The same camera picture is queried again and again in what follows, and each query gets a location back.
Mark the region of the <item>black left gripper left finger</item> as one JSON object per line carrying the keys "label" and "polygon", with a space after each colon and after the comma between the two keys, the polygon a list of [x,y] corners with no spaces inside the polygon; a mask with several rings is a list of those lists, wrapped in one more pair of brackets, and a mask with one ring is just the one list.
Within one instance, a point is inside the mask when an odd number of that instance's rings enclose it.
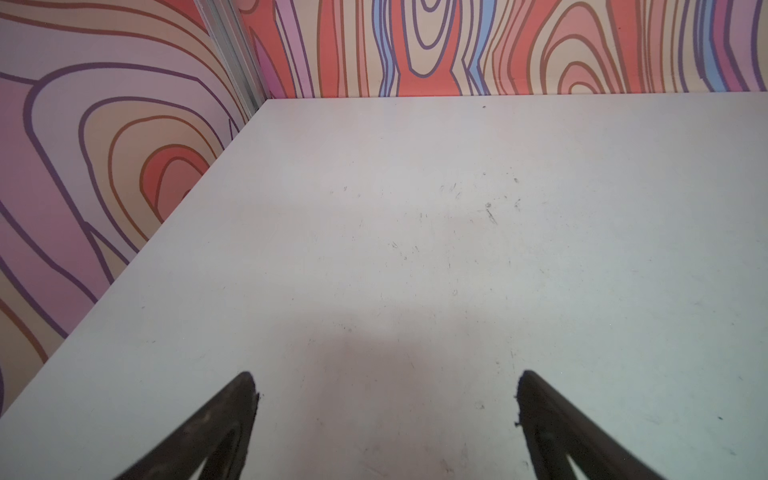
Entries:
{"label": "black left gripper left finger", "polygon": [[243,371],[120,479],[238,479],[246,464],[260,395]]}

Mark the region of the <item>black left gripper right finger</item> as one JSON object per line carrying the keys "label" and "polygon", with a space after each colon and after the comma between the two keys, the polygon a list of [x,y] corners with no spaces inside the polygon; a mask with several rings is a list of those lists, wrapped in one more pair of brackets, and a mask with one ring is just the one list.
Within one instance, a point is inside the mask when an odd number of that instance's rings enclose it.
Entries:
{"label": "black left gripper right finger", "polygon": [[538,479],[659,479],[661,476],[608,435],[532,370],[517,386],[519,426]]}

